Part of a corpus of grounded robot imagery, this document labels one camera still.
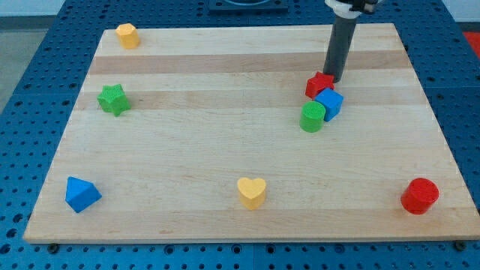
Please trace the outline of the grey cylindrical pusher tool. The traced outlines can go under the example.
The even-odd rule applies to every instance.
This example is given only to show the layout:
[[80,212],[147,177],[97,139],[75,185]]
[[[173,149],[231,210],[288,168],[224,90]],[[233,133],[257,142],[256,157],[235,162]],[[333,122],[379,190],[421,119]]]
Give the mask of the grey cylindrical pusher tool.
[[323,66],[323,73],[332,75],[334,83],[338,83],[343,76],[356,25],[356,18],[335,17]]

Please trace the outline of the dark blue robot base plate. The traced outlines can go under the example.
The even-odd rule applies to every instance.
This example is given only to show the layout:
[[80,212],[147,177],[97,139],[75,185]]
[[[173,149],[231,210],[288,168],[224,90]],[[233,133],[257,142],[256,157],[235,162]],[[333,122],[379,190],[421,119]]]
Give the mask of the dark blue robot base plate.
[[208,4],[208,11],[217,14],[261,11],[287,12],[289,9],[286,0],[208,0],[206,3]]

